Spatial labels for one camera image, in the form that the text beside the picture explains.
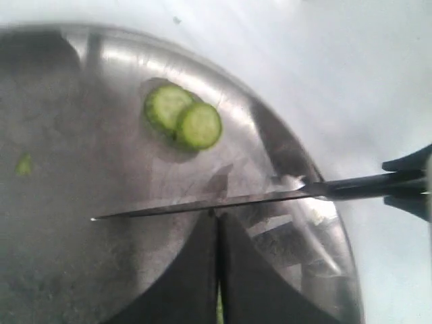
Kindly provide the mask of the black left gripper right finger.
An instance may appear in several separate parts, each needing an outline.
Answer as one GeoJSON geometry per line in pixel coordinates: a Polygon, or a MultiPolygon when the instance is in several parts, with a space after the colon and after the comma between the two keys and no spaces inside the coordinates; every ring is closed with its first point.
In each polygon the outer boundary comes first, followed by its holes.
{"type": "Polygon", "coordinates": [[[225,323],[339,323],[287,283],[227,213],[218,218],[218,277],[225,323]]]}

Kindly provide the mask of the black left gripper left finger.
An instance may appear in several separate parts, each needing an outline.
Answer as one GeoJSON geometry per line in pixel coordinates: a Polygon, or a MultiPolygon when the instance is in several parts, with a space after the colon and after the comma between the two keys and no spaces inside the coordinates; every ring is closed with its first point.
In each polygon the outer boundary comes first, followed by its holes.
{"type": "Polygon", "coordinates": [[[201,214],[162,276],[106,323],[216,323],[217,218],[201,214]]]}

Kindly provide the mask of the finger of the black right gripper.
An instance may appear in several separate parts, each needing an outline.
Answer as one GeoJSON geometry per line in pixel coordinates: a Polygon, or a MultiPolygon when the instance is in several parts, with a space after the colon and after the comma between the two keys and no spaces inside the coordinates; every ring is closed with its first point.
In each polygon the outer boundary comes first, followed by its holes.
{"type": "Polygon", "coordinates": [[[419,195],[413,197],[396,197],[386,196],[383,199],[387,206],[391,206],[418,217],[424,221],[430,222],[429,210],[427,207],[427,196],[419,195]]]}
{"type": "Polygon", "coordinates": [[[381,167],[390,172],[425,170],[427,161],[431,156],[431,147],[430,144],[405,157],[383,162],[381,167]]]}

